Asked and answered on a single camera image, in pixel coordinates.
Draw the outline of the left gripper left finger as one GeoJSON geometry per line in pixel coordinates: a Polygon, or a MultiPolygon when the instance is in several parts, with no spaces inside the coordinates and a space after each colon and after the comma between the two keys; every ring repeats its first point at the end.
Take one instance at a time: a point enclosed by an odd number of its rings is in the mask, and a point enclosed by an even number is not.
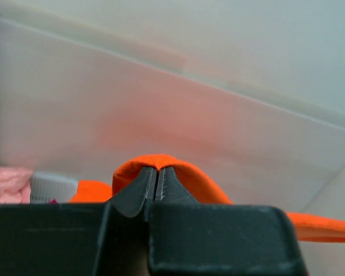
{"type": "Polygon", "coordinates": [[[155,192],[156,169],[143,167],[137,177],[114,195],[110,202],[124,217],[129,219],[141,217],[143,221],[148,221],[155,192]]]}

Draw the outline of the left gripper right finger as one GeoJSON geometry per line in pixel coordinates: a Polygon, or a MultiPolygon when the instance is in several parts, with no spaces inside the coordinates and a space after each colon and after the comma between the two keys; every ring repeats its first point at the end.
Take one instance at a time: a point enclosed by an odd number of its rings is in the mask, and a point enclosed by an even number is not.
{"type": "Polygon", "coordinates": [[[164,204],[198,204],[181,184],[173,167],[165,167],[159,171],[154,201],[164,204]]]}

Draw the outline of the orange t shirt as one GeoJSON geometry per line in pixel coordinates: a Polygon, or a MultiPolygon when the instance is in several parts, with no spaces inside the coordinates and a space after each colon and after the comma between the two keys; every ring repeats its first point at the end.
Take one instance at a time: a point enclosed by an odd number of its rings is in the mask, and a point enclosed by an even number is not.
{"type": "MultiPolygon", "coordinates": [[[[232,204],[222,189],[197,166],[165,154],[135,157],[122,164],[114,173],[112,185],[94,180],[78,182],[70,203],[100,203],[127,187],[143,167],[152,167],[160,173],[166,167],[175,170],[183,187],[200,203],[232,204]]],[[[297,239],[303,242],[345,243],[345,221],[306,213],[287,212],[296,229],[297,239]]]]}

